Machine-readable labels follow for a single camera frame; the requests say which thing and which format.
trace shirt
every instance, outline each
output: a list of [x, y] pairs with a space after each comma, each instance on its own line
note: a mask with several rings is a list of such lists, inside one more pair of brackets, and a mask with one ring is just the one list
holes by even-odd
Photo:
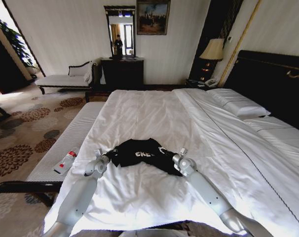
[[112, 160], [116, 167], [119, 164], [121, 167], [136, 165], [143, 161], [168, 174], [182, 176], [174, 168], [175, 163], [172, 158], [175, 154], [164, 149], [154, 139], [149, 138], [148, 140], [127, 140], [106, 153], [106, 156]]

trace pillow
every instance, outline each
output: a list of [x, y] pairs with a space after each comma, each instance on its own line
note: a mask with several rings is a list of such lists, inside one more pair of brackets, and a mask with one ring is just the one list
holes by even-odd
[[92, 81], [92, 70], [93, 70], [92, 69], [92, 65], [93, 65], [93, 62], [90, 61], [89, 62], [88, 70], [87, 70], [87, 72], [84, 75], [84, 81], [88, 82], [88, 84], [90, 84], [91, 81]]
[[232, 89], [219, 88], [208, 90], [207, 93], [209, 93], [221, 106], [241, 119], [257, 118], [270, 114], [264, 107]]
[[244, 122], [283, 153], [299, 168], [299, 130], [275, 118], [246, 119]]
[[85, 75], [89, 68], [91, 70], [91, 67], [89, 65], [90, 62], [86, 62], [79, 66], [69, 66], [69, 76], [74, 77]]

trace door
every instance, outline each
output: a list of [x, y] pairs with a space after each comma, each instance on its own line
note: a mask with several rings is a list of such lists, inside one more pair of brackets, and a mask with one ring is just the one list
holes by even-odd
[[0, 41], [0, 93], [9, 93], [26, 85], [27, 80]]

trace white wall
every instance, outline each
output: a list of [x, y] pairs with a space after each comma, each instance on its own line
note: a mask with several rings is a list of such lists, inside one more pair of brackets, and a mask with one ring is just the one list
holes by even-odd
[[[235, 43], [225, 45], [214, 76], [221, 77], [256, 3], [244, 0], [230, 34]], [[299, 0], [262, 0], [238, 51], [242, 49], [299, 56]]]
[[133, 23], [133, 17], [109, 16], [110, 24]]
[[[66, 74], [68, 65], [111, 56], [104, 5], [136, 0], [6, 0], [44, 72]], [[145, 83], [188, 78], [210, 0], [172, 0], [166, 36], [136, 35], [145, 58]]]

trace white cushion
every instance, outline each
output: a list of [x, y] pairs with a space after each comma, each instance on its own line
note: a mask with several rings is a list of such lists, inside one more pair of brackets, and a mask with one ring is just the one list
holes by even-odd
[[92, 65], [93, 65], [93, 62], [90, 61], [89, 62], [89, 68], [88, 68], [87, 72], [84, 75], [84, 81], [86, 81], [88, 83], [91, 83], [91, 81], [92, 81]]
[[225, 109], [242, 119], [257, 118], [270, 114], [264, 107], [232, 89], [219, 88], [208, 90], [207, 93]]
[[260, 136], [286, 155], [289, 162], [299, 168], [299, 130], [275, 118], [244, 120]]
[[91, 70], [91, 64], [90, 62], [87, 62], [86, 64], [84, 64], [81, 67], [78, 66], [69, 66], [69, 76], [73, 77], [73, 76], [84, 76], [88, 70]]
[[89, 86], [83, 76], [51, 75], [35, 81], [36, 85], [55, 86]]

